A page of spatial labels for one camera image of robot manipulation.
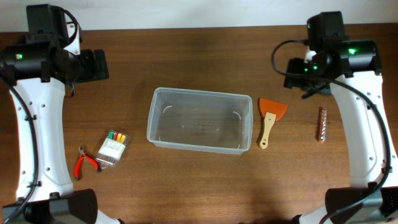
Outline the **orange socket bit rail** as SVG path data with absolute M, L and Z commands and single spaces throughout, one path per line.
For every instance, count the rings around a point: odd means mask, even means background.
M 319 119 L 319 131 L 318 131 L 318 141 L 323 144 L 326 141 L 326 126 L 327 126 L 327 114 L 328 110 L 326 108 L 322 108 L 320 110 L 320 119 Z

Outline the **orange scraper wooden handle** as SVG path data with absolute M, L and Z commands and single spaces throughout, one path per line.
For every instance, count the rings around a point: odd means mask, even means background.
M 288 106 L 286 104 L 276 101 L 259 98 L 258 107 L 263 120 L 263 132 L 261 134 L 259 147 L 261 149 L 265 149 L 268 147 L 269 135 L 273 125 L 276 121 L 280 120 L 281 117 L 283 117 L 283 115 L 287 111 Z

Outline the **clear case coloured bits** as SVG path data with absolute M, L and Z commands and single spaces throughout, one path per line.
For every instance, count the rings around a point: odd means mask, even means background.
M 129 140 L 128 134 L 110 130 L 95 158 L 99 168 L 103 170 L 108 167 L 116 167 L 127 148 Z

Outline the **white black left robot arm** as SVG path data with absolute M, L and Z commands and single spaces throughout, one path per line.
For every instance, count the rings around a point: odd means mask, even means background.
M 26 8 L 28 33 L 1 52 L 1 80 L 12 96 L 19 140 L 16 202 L 6 223 L 115 223 L 92 189 L 74 190 L 65 158 L 62 111 L 66 87 L 109 77 L 103 50 L 80 48 L 81 27 L 50 4 Z

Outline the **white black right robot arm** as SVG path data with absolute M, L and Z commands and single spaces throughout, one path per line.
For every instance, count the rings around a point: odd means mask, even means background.
M 329 189 L 318 209 L 294 223 L 387 223 L 397 220 L 397 154 L 382 99 L 382 65 L 376 43 L 350 40 L 341 12 L 307 21 L 305 58 L 290 60 L 285 87 L 307 95 L 330 90 L 343 122 L 350 185 Z

